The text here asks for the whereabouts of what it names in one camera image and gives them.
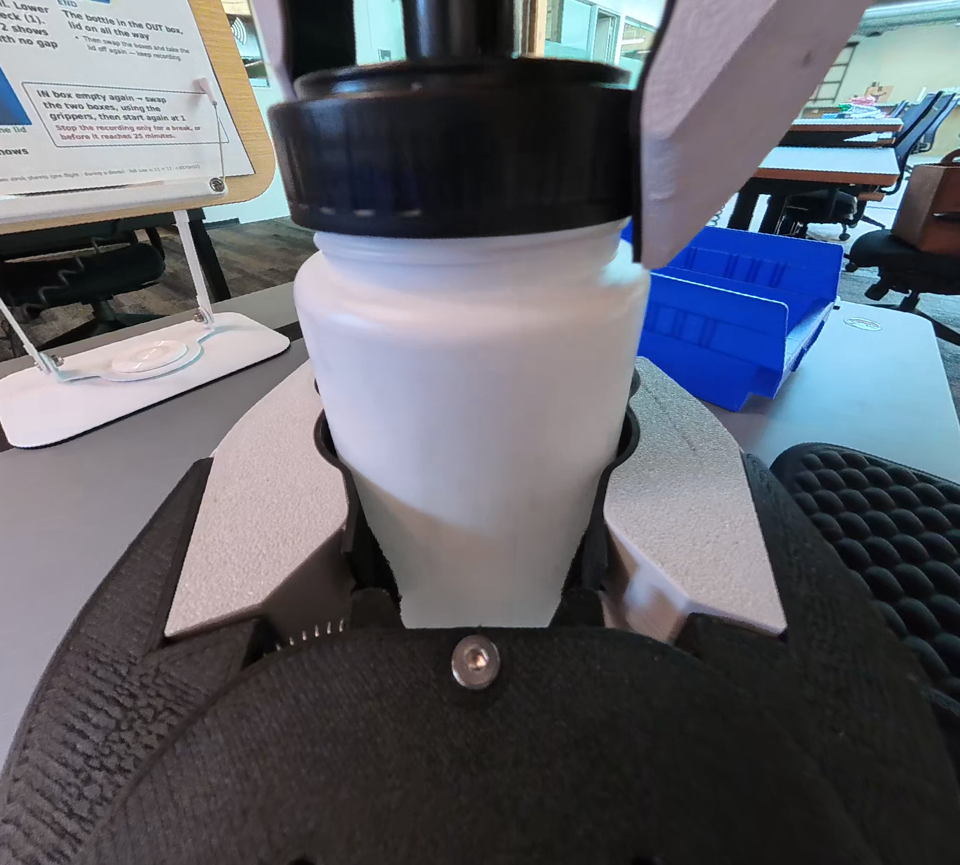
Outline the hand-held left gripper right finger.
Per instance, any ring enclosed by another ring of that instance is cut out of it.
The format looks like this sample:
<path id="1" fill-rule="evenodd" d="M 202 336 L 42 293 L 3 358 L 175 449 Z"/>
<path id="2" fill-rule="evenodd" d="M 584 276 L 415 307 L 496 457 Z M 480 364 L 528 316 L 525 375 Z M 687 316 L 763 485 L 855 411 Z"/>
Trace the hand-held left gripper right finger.
<path id="1" fill-rule="evenodd" d="M 606 624 L 675 643 L 706 615 L 779 637 L 786 615 L 740 445 L 648 359 L 635 371 L 638 442 L 604 500 Z"/>

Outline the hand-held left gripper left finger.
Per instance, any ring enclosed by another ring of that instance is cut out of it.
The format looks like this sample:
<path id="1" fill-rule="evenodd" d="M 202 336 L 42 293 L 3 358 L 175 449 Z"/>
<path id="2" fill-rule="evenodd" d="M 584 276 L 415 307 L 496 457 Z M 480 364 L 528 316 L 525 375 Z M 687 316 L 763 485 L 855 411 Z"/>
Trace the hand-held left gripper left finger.
<path id="1" fill-rule="evenodd" d="M 216 447 L 167 639 L 261 619 L 283 643 L 300 642 L 346 621 L 354 586 L 342 551 L 350 500 L 342 470 L 317 447 L 322 412 L 306 362 Z"/>

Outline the blue plastic bin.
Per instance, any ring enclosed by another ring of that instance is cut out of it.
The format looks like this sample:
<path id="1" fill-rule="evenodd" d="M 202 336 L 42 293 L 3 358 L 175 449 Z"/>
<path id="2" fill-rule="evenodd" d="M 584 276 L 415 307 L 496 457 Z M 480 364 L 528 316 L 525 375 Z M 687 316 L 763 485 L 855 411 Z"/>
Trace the blue plastic bin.
<path id="1" fill-rule="evenodd" d="M 834 311 L 840 245 L 706 226 L 651 273 L 638 356 L 738 412 L 774 399 Z"/>

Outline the black bottle lid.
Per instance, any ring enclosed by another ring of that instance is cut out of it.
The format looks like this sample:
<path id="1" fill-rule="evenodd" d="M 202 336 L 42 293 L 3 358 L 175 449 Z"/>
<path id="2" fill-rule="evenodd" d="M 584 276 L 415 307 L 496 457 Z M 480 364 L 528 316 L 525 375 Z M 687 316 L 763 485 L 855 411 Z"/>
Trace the black bottle lid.
<path id="1" fill-rule="evenodd" d="M 517 55 L 519 0 L 399 0 L 407 57 L 270 111 L 294 223 L 390 239 L 549 234 L 632 211 L 628 72 Z"/>

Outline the white plastic bottle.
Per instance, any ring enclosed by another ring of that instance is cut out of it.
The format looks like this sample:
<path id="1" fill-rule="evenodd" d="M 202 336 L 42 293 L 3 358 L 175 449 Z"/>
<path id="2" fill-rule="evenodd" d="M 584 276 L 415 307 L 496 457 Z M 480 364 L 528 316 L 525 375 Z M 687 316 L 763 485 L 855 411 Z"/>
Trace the white plastic bottle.
<path id="1" fill-rule="evenodd" d="M 650 275 L 626 220 L 315 234 L 294 303 L 411 628 L 542 628 L 618 450 Z"/>

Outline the wooden office table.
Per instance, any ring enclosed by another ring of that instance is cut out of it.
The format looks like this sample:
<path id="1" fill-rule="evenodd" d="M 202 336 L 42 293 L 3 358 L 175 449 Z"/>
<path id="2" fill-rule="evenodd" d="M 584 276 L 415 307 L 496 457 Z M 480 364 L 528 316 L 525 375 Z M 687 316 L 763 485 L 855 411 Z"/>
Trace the wooden office table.
<path id="1" fill-rule="evenodd" d="M 767 196 L 759 231 L 774 235 L 790 197 L 838 187 L 889 187 L 900 171 L 892 148 L 777 147 L 737 192 L 726 225 L 749 231 L 758 200 Z"/>

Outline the instruction sheet on stand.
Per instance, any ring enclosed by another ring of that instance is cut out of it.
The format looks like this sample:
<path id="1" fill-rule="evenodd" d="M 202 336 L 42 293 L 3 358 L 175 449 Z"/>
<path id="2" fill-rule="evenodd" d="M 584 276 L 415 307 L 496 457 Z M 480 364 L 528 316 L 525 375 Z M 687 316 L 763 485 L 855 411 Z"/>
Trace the instruction sheet on stand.
<path id="1" fill-rule="evenodd" d="M 221 0 L 2 0 L 2 234 L 238 205 L 274 150 Z"/>

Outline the brown leather bag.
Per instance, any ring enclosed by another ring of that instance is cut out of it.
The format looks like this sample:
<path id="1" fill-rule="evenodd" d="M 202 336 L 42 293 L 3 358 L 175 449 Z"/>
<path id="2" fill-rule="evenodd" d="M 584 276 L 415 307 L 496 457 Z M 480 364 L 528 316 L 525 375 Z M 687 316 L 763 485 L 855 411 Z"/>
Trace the brown leather bag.
<path id="1" fill-rule="evenodd" d="M 924 254 L 959 258 L 959 150 L 914 166 L 892 234 Z"/>

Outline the white board stand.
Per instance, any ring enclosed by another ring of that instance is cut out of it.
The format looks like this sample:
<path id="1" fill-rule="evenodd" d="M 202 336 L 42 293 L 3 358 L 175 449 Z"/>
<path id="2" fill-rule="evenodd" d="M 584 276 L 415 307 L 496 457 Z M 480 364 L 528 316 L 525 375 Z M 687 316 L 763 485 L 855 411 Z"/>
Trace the white board stand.
<path id="1" fill-rule="evenodd" d="M 92 352 L 80 358 L 78 367 L 68 368 L 61 357 L 39 350 L 7 307 L 1 304 L 2 317 L 24 347 L 33 366 L 57 383 L 102 379 L 113 383 L 146 381 L 172 375 L 196 362 L 203 354 L 207 339 L 217 331 L 210 291 L 198 254 L 186 211 L 174 212 L 174 223 L 194 284 L 197 309 L 185 326 L 178 326 L 166 339 L 139 336 L 124 351 L 107 358 L 93 359 Z"/>

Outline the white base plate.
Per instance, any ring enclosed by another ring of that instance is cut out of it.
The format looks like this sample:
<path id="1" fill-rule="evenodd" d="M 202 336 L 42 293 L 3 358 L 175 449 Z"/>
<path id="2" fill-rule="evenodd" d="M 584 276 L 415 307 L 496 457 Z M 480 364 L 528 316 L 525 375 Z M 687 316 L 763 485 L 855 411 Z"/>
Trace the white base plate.
<path id="1" fill-rule="evenodd" d="M 167 403 L 287 351 L 290 339 L 244 315 L 189 319 L 2 378 L 1 424 L 19 450 L 52 447 Z"/>

